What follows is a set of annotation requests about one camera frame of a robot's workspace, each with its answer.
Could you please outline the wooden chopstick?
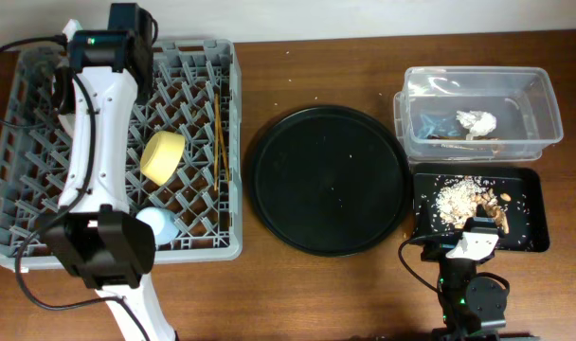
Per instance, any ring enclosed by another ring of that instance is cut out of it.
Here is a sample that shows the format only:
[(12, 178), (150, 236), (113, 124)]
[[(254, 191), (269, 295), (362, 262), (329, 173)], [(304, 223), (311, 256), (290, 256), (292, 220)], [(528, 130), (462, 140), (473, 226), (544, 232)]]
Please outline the wooden chopstick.
[(220, 146), (221, 146), (221, 154), (222, 154), (223, 164), (225, 167), (225, 180), (228, 183), (231, 180), (231, 175), (230, 175), (227, 149), (225, 146), (225, 136), (224, 136), (223, 127), (222, 127), (220, 110), (218, 110), (216, 112), (216, 116), (217, 116), (217, 123), (218, 123), (218, 127), (219, 127), (219, 140), (220, 140)]
[(219, 176), (220, 176), (220, 106), (219, 106), (219, 94), (215, 93), (214, 96), (214, 143), (215, 143), (215, 160), (214, 160), (214, 190), (219, 189)]

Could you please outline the yellow bowl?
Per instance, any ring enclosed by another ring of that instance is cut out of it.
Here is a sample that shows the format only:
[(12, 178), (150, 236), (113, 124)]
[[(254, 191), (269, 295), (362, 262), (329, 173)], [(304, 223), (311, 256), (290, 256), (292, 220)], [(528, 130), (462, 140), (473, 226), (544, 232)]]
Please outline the yellow bowl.
[(186, 139), (180, 134), (155, 133), (141, 155), (141, 173), (159, 187), (163, 186), (177, 169), (185, 146)]

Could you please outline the blue cup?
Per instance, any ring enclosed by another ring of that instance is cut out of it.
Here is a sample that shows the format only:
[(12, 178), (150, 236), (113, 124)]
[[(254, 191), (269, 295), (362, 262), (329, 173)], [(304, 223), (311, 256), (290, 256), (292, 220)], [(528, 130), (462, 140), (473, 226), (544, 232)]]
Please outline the blue cup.
[(174, 224), (174, 214), (170, 210), (146, 207), (135, 217), (151, 227), (156, 245), (168, 244), (179, 235), (179, 229)]

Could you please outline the white tissue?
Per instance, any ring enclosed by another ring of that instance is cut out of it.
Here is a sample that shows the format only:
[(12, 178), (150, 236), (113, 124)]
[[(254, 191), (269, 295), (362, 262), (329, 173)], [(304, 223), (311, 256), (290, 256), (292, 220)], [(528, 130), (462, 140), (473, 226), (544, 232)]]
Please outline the white tissue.
[(467, 131), (466, 140), (488, 135), (497, 124), (493, 114), (483, 111), (457, 111), (457, 121)]

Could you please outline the brown Nescafe stick packet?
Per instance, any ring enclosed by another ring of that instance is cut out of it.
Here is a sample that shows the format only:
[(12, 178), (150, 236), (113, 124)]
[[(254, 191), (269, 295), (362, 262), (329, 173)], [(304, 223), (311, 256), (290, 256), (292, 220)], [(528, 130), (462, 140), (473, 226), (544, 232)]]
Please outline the brown Nescafe stick packet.
[(504, 145), (497, 144), (498, 138), (496, 137), (474, 136), (471, 139), (468, 139), (467, 137), (462, 136), (428, 135), (426, 138), (428, 140), (438, 141), (442, 148), (491, 152), (492, 154), (499, 154), (505, 150)]

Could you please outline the grey plate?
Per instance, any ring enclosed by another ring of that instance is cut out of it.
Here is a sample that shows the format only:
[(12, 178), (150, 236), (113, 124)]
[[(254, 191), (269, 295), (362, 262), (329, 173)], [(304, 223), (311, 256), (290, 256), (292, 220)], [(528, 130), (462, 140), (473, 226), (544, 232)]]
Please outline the grey plate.
[(75, 90), (72, 70), (67, 59), (63, 59), (57, 65), (52, 78), (52, 85), (52, 106), (64, 131), (73, 137), (76, 120)]

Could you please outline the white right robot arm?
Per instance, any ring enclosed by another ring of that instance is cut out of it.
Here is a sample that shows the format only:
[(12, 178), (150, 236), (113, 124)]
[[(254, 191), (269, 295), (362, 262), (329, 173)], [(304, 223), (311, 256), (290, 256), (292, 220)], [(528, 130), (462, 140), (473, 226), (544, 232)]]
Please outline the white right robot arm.
[(434, 233), (423, 238), (422, 259), (439, 264), (438, 291), (443, 328), (433, 340), (498, 340), (506, 326), (509, 282), (477, 267), (494, 256), (502, 234), (491, 218), (473, 217), (462, 230)]

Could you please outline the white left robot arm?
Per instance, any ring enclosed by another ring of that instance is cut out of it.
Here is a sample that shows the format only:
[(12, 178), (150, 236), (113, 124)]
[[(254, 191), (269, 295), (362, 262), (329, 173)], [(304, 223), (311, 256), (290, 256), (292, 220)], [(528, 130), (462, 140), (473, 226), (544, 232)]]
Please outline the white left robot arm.
[(56, 214), (37, 221), (63, 268), (108, 304), (127, 340), (174, 340), (153, 288), (152, 228), (130, 215), (126, 156), (131, 115), (153, 90), (151, 14), (114, 3), (108, 26), (68, 42), (75, 123)]

